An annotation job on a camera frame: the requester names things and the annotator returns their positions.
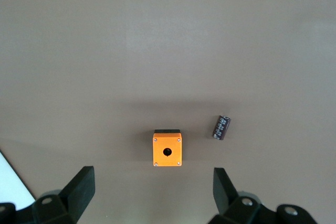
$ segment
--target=capacitor label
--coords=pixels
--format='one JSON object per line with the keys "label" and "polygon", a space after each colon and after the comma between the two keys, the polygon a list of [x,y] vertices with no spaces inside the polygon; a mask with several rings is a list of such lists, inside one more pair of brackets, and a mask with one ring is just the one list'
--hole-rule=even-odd
{"label": "capacitor label", "polygon": [[226,134],[227,128],[229,127],[231,119],[227,116],[220,115],[215,126],[213,137],[218,140],[223,140]]}

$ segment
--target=gray surface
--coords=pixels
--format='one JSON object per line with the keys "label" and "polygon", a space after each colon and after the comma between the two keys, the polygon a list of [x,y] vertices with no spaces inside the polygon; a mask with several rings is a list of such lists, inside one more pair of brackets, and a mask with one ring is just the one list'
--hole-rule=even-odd
{"label": "gray surface", "polygon": [[[219,166],[330,224],[335,41],[336,0],[0,0],[0,148],[35,196],[94,165],[79,223],[206,223]],[[152,166],[158,128],[182,167]]]}

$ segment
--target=black cylindrical capacitor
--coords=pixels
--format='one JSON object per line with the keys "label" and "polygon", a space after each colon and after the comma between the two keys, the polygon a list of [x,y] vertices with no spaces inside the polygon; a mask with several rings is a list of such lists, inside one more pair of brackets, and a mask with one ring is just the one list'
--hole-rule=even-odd
{"label": "black cylindrical capacitor", "polygon": [[231,122],[230,118],[228,118],[227,116],[220,115],[212,136],[218,140],[223,140],[230,122]]}

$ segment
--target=silver bolt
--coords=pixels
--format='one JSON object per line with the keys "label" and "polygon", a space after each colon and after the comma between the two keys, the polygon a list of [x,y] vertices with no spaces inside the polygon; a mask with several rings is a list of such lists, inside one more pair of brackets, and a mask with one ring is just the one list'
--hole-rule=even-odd
{"label": "silver bolt", "polygon": [[242,203],[245,205],[245,206],[252,206],[253,205],[253,202],[252,200],[248,199],[248,198],[244,198],[241,200]]}
{"label": "silver bolt", "polygon": [[45,198],[44,200],[42,200],[42,205],[46,205],[49,204],[50,202],[52,202],[53,199],[51,198]]}
{"label": "silver bolt", "polygon": [[298,215],[298,212],[295,210],[295,208],[292,207],[285,207],[285,211],[289,215]]}

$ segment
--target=black hole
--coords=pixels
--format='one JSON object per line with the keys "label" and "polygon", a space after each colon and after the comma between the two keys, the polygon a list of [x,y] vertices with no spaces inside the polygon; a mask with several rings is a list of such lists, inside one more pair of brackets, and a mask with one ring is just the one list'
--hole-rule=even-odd
{"label": "black hole", "polygon": [[163,150],[163,154],[166,155],[166,156],[170,156],[172,155],[172,150],[169,149],[169,148],[166,148]]}

